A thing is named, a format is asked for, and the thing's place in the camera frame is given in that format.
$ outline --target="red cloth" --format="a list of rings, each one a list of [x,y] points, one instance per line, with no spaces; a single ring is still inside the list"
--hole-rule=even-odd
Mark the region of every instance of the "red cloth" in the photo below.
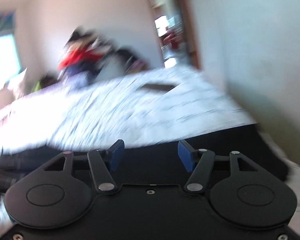
[[[86,51],[86,49],[75,49],[70,52],[68,57],[63,59],[58,65],[58,70],[65,69],[69,65],[78,63],[81,60],[98,61],[104,54],[95,54],[92,50]]]

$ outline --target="bright window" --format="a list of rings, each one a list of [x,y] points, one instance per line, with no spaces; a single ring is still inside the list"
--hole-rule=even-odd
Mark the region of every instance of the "bright window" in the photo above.
[[[0,89],[20,71],[20,63],[12,34],[0,36]]]

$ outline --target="doorway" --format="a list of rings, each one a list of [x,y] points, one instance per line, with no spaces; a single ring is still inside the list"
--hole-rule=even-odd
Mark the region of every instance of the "doorway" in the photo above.
[[[200,68],[186,0],[149,0],[166,68],[176,64]]]

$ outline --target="blue gripper pad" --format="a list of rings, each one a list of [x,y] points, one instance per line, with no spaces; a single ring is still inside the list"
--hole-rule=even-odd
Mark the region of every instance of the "blue gripper pad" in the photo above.
[[[111,152],[111,161],[109,162],[110,171],[115,171],[124,155],[124,141],[117,140],[109,150]]]
[[[193,159],[193,153],[195,152],[197,152],[197,150],[193,149],[185,140],[179,141],[178,155],[188,172],[194,171],[195,161]]]

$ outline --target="screw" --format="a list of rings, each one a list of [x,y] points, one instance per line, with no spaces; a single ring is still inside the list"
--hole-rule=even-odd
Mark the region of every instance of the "screw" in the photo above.
[[[203,186],[201,184],[198,184],[198,183],[192,183],[192,184],[189,184],[187,185],[187,190],[189,191],[200,191],[203,189]]]
[[[114,189],[114,185],[112,183],[102,183],[98,187],[101,191],[110,191]]]
[[[278,240],[288,240],[288,236],[283,234],[278,237]]]
[[[23,236],[20,234],[14,234],[12,240],[23,240]]]

